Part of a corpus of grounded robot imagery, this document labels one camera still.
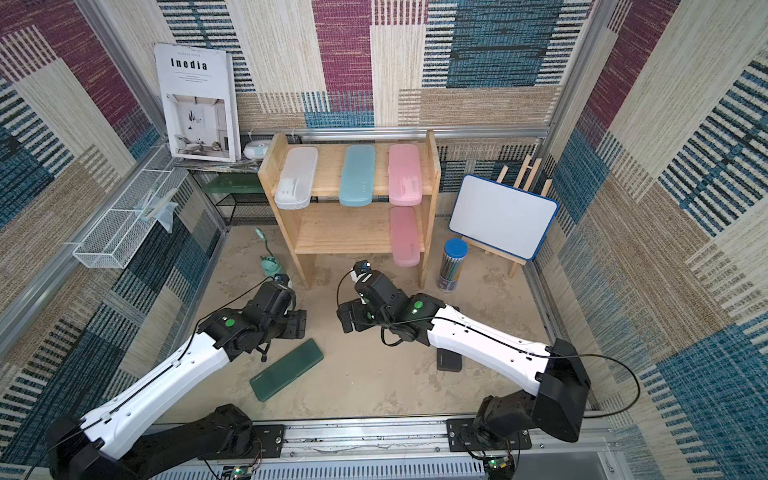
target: white wire basket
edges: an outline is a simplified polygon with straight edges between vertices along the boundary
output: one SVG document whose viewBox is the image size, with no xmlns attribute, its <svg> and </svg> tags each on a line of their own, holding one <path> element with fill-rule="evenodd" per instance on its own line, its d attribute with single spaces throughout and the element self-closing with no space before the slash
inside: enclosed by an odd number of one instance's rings
<svg viewBox="0 0 768 480">
<path fill-rule="evenodd" d="M 187 170 L 174 168 L 170 153 L 161 148 L 74 249 L 74 257 L 87 268 L 125 268 L 157 222 L 140 218 L 147 193 L 157 182 L 152 197 L 161 199 L 186 177 Z"/>
</svg>

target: whiteboard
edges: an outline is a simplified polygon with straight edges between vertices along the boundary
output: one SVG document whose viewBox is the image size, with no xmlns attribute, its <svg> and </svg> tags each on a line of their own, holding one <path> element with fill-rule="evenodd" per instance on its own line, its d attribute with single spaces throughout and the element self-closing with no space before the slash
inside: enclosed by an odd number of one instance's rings
<svg viewBox="0 0 768 480">
<path fill-rule="evenodd" d="M 558 208 L 558 202 L 551 198 L 466 175 L 458 190 L 449 229 L 523 260 L 532 260 Z"/>
</svg>

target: pink pencil case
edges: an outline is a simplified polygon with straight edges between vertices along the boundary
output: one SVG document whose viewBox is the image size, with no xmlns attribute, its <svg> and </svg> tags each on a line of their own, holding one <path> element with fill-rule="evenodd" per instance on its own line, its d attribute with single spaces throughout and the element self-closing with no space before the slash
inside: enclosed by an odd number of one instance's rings
<svg viewBox="0 0 768 480">
<path fill-rule="evenodd" d="M 392 239 L 395 265 L 419 265 L 419 230 L 416 213 L 411 207 L 389 209 L 389 237 Z"/>
<path fill-rule="evenodd" d="M 419 148 L 414 144 L 394 144 L 389 148 L 389 202 L 411 206 L 422 202 L 422 167 Z"/>
</svg>

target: black cable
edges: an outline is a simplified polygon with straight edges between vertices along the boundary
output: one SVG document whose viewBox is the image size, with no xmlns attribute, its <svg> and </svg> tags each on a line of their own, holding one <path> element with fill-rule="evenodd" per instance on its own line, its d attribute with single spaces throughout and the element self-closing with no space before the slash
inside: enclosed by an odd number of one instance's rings
<svg viewBox="0 0 768 480">
<path fill-rule="evenodd" d="M 210 467 L 210 463 L 208 463 L 208 461 L 205 459 L 203 460 L 203 462 L 205 462 L 205 465 L 210 470 L 210 474 L 213 475 L 216 480 L 221 480 L 221 478 L 219 478 L 219 475 L 216 475 L 216 472 L 214 472 L 214 470 Z"/>
<path fill-rule="evenodd" d="M 482 457 L 478 457 L 477 455 L 475 455 L 474 453 L 472 453 L 472 450 L 470 450 L 470 449 L 469 449 L 469 447 L 467 446 L 466 442 L 465 442 L 465 441 L 464 441 L 464 439 L 462 438 L 461 434 L 459 434 L 459 435 L 458 435 L 458 440 L 459 440 L 459 441 L 462 443 L 462 447 L 464 447 L 464 450 L 466 450 L 466 451 L 467 451 L 467 453 L 469 454 L 469 456 L 471 456 L 471 457 L 472 457 L 472 458 L 474 458 L 475 460 L 479 460 L 480 462 L 485 462 L 486 460 L 490 460 L 491 458 L 493 458 L 493 457 L 489 457 L 489 456 L 487 456 L 487 455 L 485 454 L 485 450 L 483 450 L 483 449 L 480 449 L 480 451 L 482 452 Z"/>
<path fill-rule="evenodd" d="M 183 359 L 183 357 L 184 357 L 184 354 L 185 354 L 185 353 L 187 353 L 187 351 L 190 349 L 190 345 L 192 345 L 192 339 L 194 338 L 194 334 L 195 334 L 195 332 L 197 331 L 197 327 L 198 327 L 198 326 L 200 326 L 200 322 L 202 322 L 203 320 L 205 320 L 205 319 L 206 319 L 206 318 L 208 318 L 209 316 L 213 315 L 214 313 L 218 312 L 219 310 L 223 309 L 225 306 L 227 306 L 227 305 L 230 305 L 231 303 L 233 303 L 233 302 L 236 302 L 236 301 L 240 300 L 241 298 L 243 298 L 244 296 L 246 296 L 248 293 L 251 293 L 251 292 L 253 292 L 253 291 L 256 289 L 256 287 L 258 287 L 258 286 L 259 286 L 259 285 L 261 285 L 262 283 L 266 282 L 266 281 L 267 281 L 267 280 L 269 280 L 270 278 L 272 278 L 272 277 L 271 277 L 271 276 L 268 276 L 268 277 L 267 277 L 267 278 L 265 278 L 264 280 L 261 280 L 259 283 L 257 283 L 256 285 L 252 286 L 251 288 L 249 288 L 248 290 L 246 290 L 245 292 L 243 292 L 243 293 L 242 293 L 240 296 L 238 296 L 236 299 L 234 299 L 234 300 L 230 300 L 229 302 L 227 302 L 227 303 L 225 303 L 224 305 L 220 306 L 219 308 L 215 309 L 213 312 L 211 312 L 211 313 L 208 313 L 207 315 L 205 315 L 205 316 L 202 316 L 201 318 L 197 319 L 197 322 L 194 324 L 194 328 L 192 329 L 192 336 L 190 336 L 190 341 L 189 341 L 189 342 L 187 342 L 187 348 L 185 348 L 185 349 L 184 349 L 184 351 L 181 353 L 181 355 L 179 356 L 179 360 Z"/>
<path fill-rule="evenodd" d="M 91 423 L 89 426 L 85 427 L 84 429 L 80 430 L 79 432 L 75 432 L 75 433 L 73 433 L 72 435 L 70 435 L 70 436 L 67 436 L 67 437 L 64 437 L 63 439 L 61 439 L 61 440 L 59 440 L 58 442 L 56 442 L 56 443 L 55 443 L 55 444 L 54 444 L 54 445 L 53 445 L 51 448 L 49 448 L 49 449 L 48 449 L 48 450 L 47 450 L 47 451 L 46 451 L 44 454 L 40 455 L 40 458 L 38 458 L 38 460 L 37 460 L 35 463 L 33 463 L 31 467 L 29 467 L 29 470 L 27 471 L 27 475 L 24 475 L 24 480 L 28 480 L 28 479 L 29 479 L 29 476 L 30 476 L 30 475 L 32 475 L 32 470 L 34 470 L 35 468 L 37 468 L 37 466 L 38 466 L 38 465 L 40 465 L 40 462 L 42 462 L 42 461 L 43 461 L 43 459 L 44 459 L 45 457 L 47 457 L 49 453 L 53 452 L 53 449 L 55 449 L 56 447 L 58 447 L 58 446 L 59 446 L 59 445 L 61 445 L 62 443 L 66 442 L 67 440 L 69 440 L 69 439 L 73 439 L 74 437 L 76 437 L 76 436 L 80 435 L 81 433 L 82 433 L 82 434 L 85 434 L 85 431 L 86 431 L 86 430 L 88 430 L 90 427 L 92 427 L 92 426 L 94 426 L 94 425 L 98 424 L 99 422 L 101 422 L 101 419 L 99 419 L 99 420 L 96 420 L 95 422 Z"/>
<path fill-rule="evenodd" d="M 339 280 L 339 285 L 336 287 L 336 306 L 341 306 L 341 302 L 339 302 L 339 289 L 341 289 L 341 282 L 344 281 L 344 279 L 346 278 L 347 275 L 349 275 L 350 273 L 352 273 L 354 271 L 355 270 L 352 269 L 349 272 L 344 273 L 344 276 L 341 277 L 341 280 Z"/>
<path fill-rule="evenodd" d="M 523 444 L 522 442 L 520 442 L 520 432 L 518 432 L 518 458 L 517 460 L 515 460 L 515 471 L 512 472 L 512 478 L 510 478 L 509 480 L 515 480 L 515 475 L 518 474 L 518 469 L 520 465 L 520 451 L 522 450 L 522 448 L 523 448 Z"/>
<path fill-rule="evenodd" d="M 396 341 L 394 343 L 387 343 L 386 340 L 384 340 L 384 330 L 385 330 L 385 328 L 382 327 L 382 343 L 384 345 L 386 345 L 386 346 L 398 346 L 399 344 L 402 343 L 402 339 L 400 339 L 400 340 L 398 340 L 398 341 Z"/>
<path fill-rule="evenodd" d="M 242 295 L 238 296 L 236 299 L 234 299 L 234 300 L 231 300 L 229 303 L 225 303 L 224 305 L 222 305 L 222 306 L 220 306 L 219 308 L 215 309 L 213 312 L 211 312 L 211 313 L 208 313 L 206 316 L 203 316 L 202 318 L 199 318 L 199 319 L 197 320 L 197 322 L 195 323 L 195 326 L 194 326 L 194 330 L 193 330 L 192 336 L 190 337 L 190 341 L 187 343 L 187 348 L 185 348 L 185 349 L 184 349 L 184 351 L 181 353 L 181 356 L 179 357 L 179 360 L 181 360 L 181 359 L 184 357 L 184 354 L 185 354 L 185 353 L 187 353 L 187 351 L 188 351 L 188 350 L 189 350 L 189 348 L 190 348 L 190 345 L 192 345 L 192 339 L 194 338 L 194 331 L 195 331 L 195 330 L 197 330 L 197 327 L 200 325 L 200 322 L 201 322 L 202 320 L 205 320 L 206 318 L 208 318 L 209 316 L 213 315 L 213 314 L 214 314 L 215 312 L 217 312 L 218 310 L 221 310 L 221 309 L 223 309 L 225 306 L 229 305 L 230 303 L 232 303 L 232 302 L 235 302 L 235 301 L 237 301 L 237 300 L 239 300 L 239 299 L 243 298 L 243 297 L 244 297 L 244 296 L 246 296 L 246 295 L 247 295 L 249 292 L 252 292 L 252 291 L 253 291 L 253 289 L 255 289 L 256 287 L 258 287 L 258 286 L 259 286 L 259 285 L 261 285 L 262 283 L 266 282 L 266 281 L 267 281 L 268 279 L 270 279 L 270 278 L 272 278 L 272 277 L 271 277 L 271 276 L 268 276 L 268 277 L 267 277 L 267 278 L 265 278 L 264 280 L 261 280 L 259 283 L 257 283 L 255 286 L 253 286 L 253 287 L 251 287 L 250 289 L 248 289 L 248 290 L 247 290 L 245 293 L 243 293 Z M 110 410 L 110 414 L 112 414 L 112 413 L 115 413 L 117 410 L 119 410 L 119 409 L 120 409 L 120 407 L 124 406 L 126 403 L 128 403 L 129 401 L 131 401 L 131 399 L 133 399 L 133 398 L 134 398 L 136 395 L 138 395 L 138 394 L 139 394 L 139 393 L 140 393 L 142 390 L 146 389 L 146 388 L 147 388 L 149 385 L 151 385 L 151 383 L 152 383 L 152 382 L 154 382 L 155 380 L 157 380 L 158 378 L 160 378 L 160 377 L 161 377 L 163 374 L 165 374 L 165 372 L 167 372 L 168 370 L 170 370 L 172 367 L 173 367 L 172 365 L 169 365 L 169 366 L 168 366 L 168 367 L 167 367 L 165 370 L 163 370 L 162 372 L 158 373 L 158 374 L 157 374 L 155 377 L 153 377 L 153 378 L 152 378 L 152 380 L 150 380 L 149 382 L 147 382 L 147 383 L 143 384 L 143 385 L 142 385 L 142 386 L 139 388 L 139 390 L 137 390 L 136 392 L 133 392 L 133 393 L 132 393 L 132 394 L 131 394 L 131 395 L 130 395 L 128 398 L 126 398 L 126 399 L 125 399 L 125 400 L 124 400 L 124 401 L 123 401 L 123 402 L 122 402 L 120 405 L 118 405 L 118 406 L 114 407 L 112 410 Z M 35 467 L 37 467 L 38 465 L 40 465 L 40 462 L 42 462 L 42 461 L 43 461 L 43 459 L 44 459 L 45 457 L 47 457 L 47 456 L 48 456 L 48 454 L 49 454 L 49 453 L 51 453 L 51 452 L 53 451 L 53 449 L 55 449 L 56 447 L 58 447 L 58 446 L 59 446 L 59 445 L 61 445 L 62 443 L 66 442 L 67 440 L 69 440 L 69 439 L 72 439 L 72 438 L 74 438 L 74 437 L 75 437 L 75 436 L 77 436 L 77 435 L 80 435 L 81 433 L 83 433 L 83 432 L 85 432 L 86 430 L 88 430 L 90 427 L 92 427 L 92 426 L 94 426 L 94 425 L 97 425 L 99 422 L 101 422 L 101 419 L 99 419 L 99 420 L 96 420 L 95 422 L 91 423 L 89 426 L 85 427 L 85 428 L 84 428 L 84 429 L 82 429 L 80 432 L 76 432 L 76 433 L 73 433 L 72 435 L 70 435 L 70 436 L 68 436 L 68 437 L 66 437 L 66 438 L 64 438 L 64 439 L 62 439 L 62 440 L 59 440 L 58 442 L 56 442 L 56 444 L 55 444 L 55 445 L 53 445 L 51 448 L 49 448 L 49 449 L 48 449 L 48 451 L 47 451 L 45 454 L 43 454 L 43 455 L 42 455 L 40 458 L 38 458 L 38 460 L 37 460 L 37 461 L 36 461 L 36 462 L 35 462 L 35 463 L 32 465 L 32 467 L 31 467 L 31 468 L 29 469 L 29 471 L 27 472 L 27 475 L 25 475 L 25 476 L 24 476 L 24 480 L 27 480 L 27 479 L 29 478 L 29 476 L 32 474 L 32 470 L 34 470 L 34 469 L 35 469 Z"/>
<path fill-rule="evenodd" d="M 420 322 L 422 320 L 431 320 L 431 319 L 447 320 L 447 321 L 449 321 L 451 323 L 454 323 L 456 325 L 463 326 L 466 329 L 470 329 L 470 330 L 472 330 L 473 332 L 475 332 L 475 333 L 477 333 L 479 335 L 483 335 L 484 337 L 489 338 L 489 339 L 493 340 L 494 342 L 501 343 L 503 346 L 507 346 L 507 347 L 509 347 L 509 348 L 511 348 L 511 349 L 513 349 L 513 350 L 515 350 L 517 352 L 519 352 L 519 353 L 524 353 L 525 355 L 534 356 L 534 357 L 537 357 L 537 358 L 540 358 L 540 359 L 552 359 L 552 358 L 577 359 L 577 358 L 581 358 L 581 357 L 588 357 L 588 356 L 590 356 L 590 357 L 594 357 L 594 358 L 610 360 L 610 361 L 618 363 L 619 365 L 624 367 L 624 369 L 626 369 L 629 372 L 629 374 L 632 375 L 632 379 L 634 380 L 635 387 L 637 388 L 637 393 L 635 394 L 634 399 L 629 403 L 629 405 L 627 405 L 627 406 L 625 406 L 625 407 L 623 407 L 623 408 L 621 408 L 619 410 L 616 410 L 615 412 L 602 413 L 600 415 L 586 415 L 584 417 L 586 419 L 604 419 L 605 417 L 610 417 L 610 416 L 613 416 L 613 415 L 618 415 L 620 413 L 624 413 L 627 410 L 631 409 L 637 403 L 637 401 L 640 400 L 640 395 L 641 395 L 641 392 L 642 392 L 642 388 L 640 387 L 640 380 L 637 378 L 637 375 L 635 375 L 635 373 L 632 371 L 632 369 L 629 368 L 625 363 L 621 362 L 620 360 L 616 360 L 615 358 L 610 357 L 610 356 L 600 355 L 599 353 L 578 353 L 576 355 L 555 355 L 555 354 L 553 354 L 553 355 L 549 355 L 549 356 L 538 355 L 536 353 L 527 352 L 527 351 L 525 351 L 525 350 L 523 350 L 521 348 L 518 348 L 516 346 L 509 345 L 508 343 L 504 343 L 504 342 L 502 342 L 499 339 L 496 339 L 496 338 L 494 338 L 494 337 L 492 337 L 490 335 L 486 335 L 483 332 L 479 332 L 478 330 L 473 329 L 471 326 L 465 325 L 464 323 L 461 323 L 461 322 L 457 322 L 454 319 L 445 318 L 444 316 L 425 316 L 425 317 L 418 318 L 418 319 L 403 320 L 402 322 L 392 322 L 392 323 L 362 323 L 362 322 L 355 322 L 355 324 L 357 324 L 357 325 L 365 325 L 365 326 L 381 326 L 383 328 L 383 327 L 387 327 L 387 326 L 402 325 L 404 323 L 414 323 L 414 322 Z"/>
<path fill-rule="evenodd" d="M 624 413 L 627 410 L 629 410 L 632 407 L 634 407 L 634 404 L 637 403 L 637 401 L 640 399 L 641 387 L 640 387 L 640 380 L 637 379 L 637 375 L 634 374 L 634 372 L 632 371 L 631 368 L 629 368 L 627 365 L 625 365 L 620 360 L 616 360 L 613 357 L 606 356 L 606 355 L 600 355 L 599 353 L 579 353 L 577 355 L 556 355 L 556 356 L 543 356 L 543 355 L 536 355 L 534 353 L 527 353 L 527 354 L 530 355 L 530 356 L 536 356 L 536 357 L 542 358 L 542 359 L 549 359 L 549 358 L 575 359 L 575 358 L 579 358 L 579 357 L 583 357 L 583 356 L 591 356 L 591 357 L 594 357 L 594 358 L 606 359 L 606 360 L 610 360 L 612 362 L 616 362 L 619 365 L 623 366 L 624 369 L 626 369 L 629 372 L 629 374 L 632 375 L 632 379 L 634 380 L 635 387 L 637 388 L 637 393 L 635 393 L 634 399 L 632 399 L 632 401 L 629 403 L 629 405 L 627 405 L 627 406 L 625 406 L 625 407 L 623 407 L 623 408 L 621 408 L 619 410 L 616 410 L 615 412 L 601 413 L 600 415 L 585 415 L 584 418 L 586 418 L 586 419 L 604 419 L 605 417 L 610 417 L 610 416 L 613 416 L 613 415 L 618 415 L 620 413 Z"/>
</svg>

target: blue pencil case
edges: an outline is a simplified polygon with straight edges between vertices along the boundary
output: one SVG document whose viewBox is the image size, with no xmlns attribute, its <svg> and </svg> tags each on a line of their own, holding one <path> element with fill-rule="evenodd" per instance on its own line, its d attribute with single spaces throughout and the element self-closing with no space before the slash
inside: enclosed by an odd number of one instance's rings
<svg viewBox="0 0 768 480">
<path fill-rule="evenodd" d="M 347 207 L 364 207 L 373 200 L 373 178 L 376 174 L 376 148 L 373 145 L 349 145 L 341 170 L 339 203 Z"/>
</svg>

